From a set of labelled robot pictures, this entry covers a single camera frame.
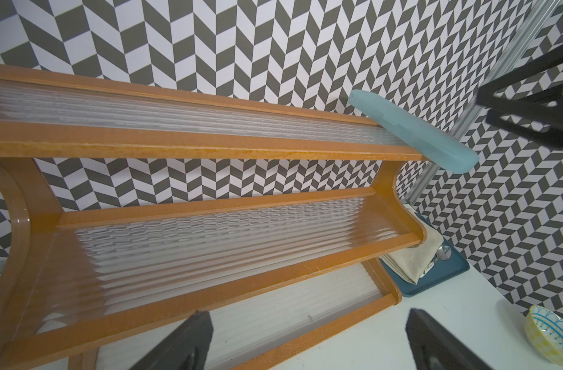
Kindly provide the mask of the metal spoon on tray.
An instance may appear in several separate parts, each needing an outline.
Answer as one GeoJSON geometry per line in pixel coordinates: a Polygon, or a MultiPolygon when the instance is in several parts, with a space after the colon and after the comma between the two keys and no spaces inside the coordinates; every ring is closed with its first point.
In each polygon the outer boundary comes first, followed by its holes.
{"type": "Polygon", "coordinates": [[[435,267],[438,261],[447,261],[451,256],[452,248],[449,245],[442,245],[440,248],[438,248],[437,252],[435,253],[435,257],[427,265],[427,267],[423,270],[419,277],[425,277],[435,267]]]}

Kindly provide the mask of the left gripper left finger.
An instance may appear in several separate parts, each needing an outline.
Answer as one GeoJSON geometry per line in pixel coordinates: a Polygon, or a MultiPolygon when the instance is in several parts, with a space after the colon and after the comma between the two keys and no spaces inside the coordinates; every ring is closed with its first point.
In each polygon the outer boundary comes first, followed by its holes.
{"type": "Polygon", "coordinates": [[[213,334],[210,313],[196,311],[130,369],[204,369],[213,334]]]}

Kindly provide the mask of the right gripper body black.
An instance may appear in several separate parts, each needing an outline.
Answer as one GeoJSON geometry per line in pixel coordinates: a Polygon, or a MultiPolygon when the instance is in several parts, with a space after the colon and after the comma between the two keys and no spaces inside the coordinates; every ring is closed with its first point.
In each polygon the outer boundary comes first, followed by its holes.
{"type": "Polygon", "coordinates": [[[563,150],[563,83],[519,100],[496,95],[501,89],[560,64],[563,64],[563,45],[481,86],[476,103],[489,110],[486,123],[551,150],[563,150]],[[541,123],[544,128],[536,131],[503,119],[512,115],[541,123]]]}

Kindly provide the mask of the beige folded cloth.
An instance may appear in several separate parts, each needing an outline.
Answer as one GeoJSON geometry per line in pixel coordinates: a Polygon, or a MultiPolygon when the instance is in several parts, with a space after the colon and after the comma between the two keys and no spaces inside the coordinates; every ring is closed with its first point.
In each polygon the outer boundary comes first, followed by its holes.
{"type": "Polygon", "coordinates": [[[405,282],[417,285],[424,274],[424,270],[430,265],[436,252],[443,245],[444,238],[438,231],[418,217],[413,207],[406,204],[405,208],[422,223],[427,233],[426,241],[414,247],[385,254],[380,257],[380,260],[405,282]]]}

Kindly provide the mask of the yellow patterned bowl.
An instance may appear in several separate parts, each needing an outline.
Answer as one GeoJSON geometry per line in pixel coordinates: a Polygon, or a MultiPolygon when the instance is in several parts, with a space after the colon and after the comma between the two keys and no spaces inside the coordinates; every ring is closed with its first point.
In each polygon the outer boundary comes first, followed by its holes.
{"type": "Polygon", "coordinates": [[[533,305],[524,320],[527,342],[541,356],[563,367],[563,319],[555,312],[533,305]]]}

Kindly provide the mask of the teal pencil case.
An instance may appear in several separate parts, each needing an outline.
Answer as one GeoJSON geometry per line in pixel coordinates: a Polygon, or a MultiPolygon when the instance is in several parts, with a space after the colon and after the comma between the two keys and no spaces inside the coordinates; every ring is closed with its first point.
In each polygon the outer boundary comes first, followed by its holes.
{"type": "Polygon", "coordinates": [[[354,89],[348,103],[445,171],[465,174],[479,161],[474,150],[378,94],[354,89]]]}

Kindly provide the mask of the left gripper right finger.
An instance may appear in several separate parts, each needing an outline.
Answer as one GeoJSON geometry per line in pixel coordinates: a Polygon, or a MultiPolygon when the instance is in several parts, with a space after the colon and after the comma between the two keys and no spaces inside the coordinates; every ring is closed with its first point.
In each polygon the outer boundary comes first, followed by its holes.
{"type": "Polygon", "coordinates": [[[491,370],[425,310],[410,310],[406,334],[417,369],[491,370]]]}

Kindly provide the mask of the dark teal tray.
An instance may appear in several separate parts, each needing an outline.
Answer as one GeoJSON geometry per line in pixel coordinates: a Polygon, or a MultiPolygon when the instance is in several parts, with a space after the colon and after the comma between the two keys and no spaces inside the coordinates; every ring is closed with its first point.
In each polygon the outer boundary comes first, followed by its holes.
{"type": "MultiPolygon", "coordinates": [[[[420,217],[427,225],[430,223],[417,212],[415,214],[420,217]]],[[[444,239],[443,245],[449,245],[452,248],[452,256],[447,261],[438,261],[435,267],[423,278],[420,278],[417,285],[405,282],[395,272],[393,272],[384,262],[382,265],[387,268],[390,277],[397,284],[403,296],[410,298],[417,294],[433,288],[447,280],[456,277],[466,271],[469,271],[469,262],[454,248],[452,243],[444,239]]]]}

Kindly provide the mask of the wooden three-tier shelf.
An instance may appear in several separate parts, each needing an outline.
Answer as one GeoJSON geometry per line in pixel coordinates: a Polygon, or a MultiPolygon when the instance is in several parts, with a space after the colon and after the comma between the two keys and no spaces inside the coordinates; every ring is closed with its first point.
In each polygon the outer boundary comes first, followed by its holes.
{"type": "Polygon", "coordinates": [[[398,172],[420,152],[372,120],[0,65],[0,369],[68,358],[348,266],[378,298],[250,356],[268,368],[401,301],[379,257],[423,242],[398,172]],[[65,212],[44,157],[378,160],[367,187],[65,212]]]}

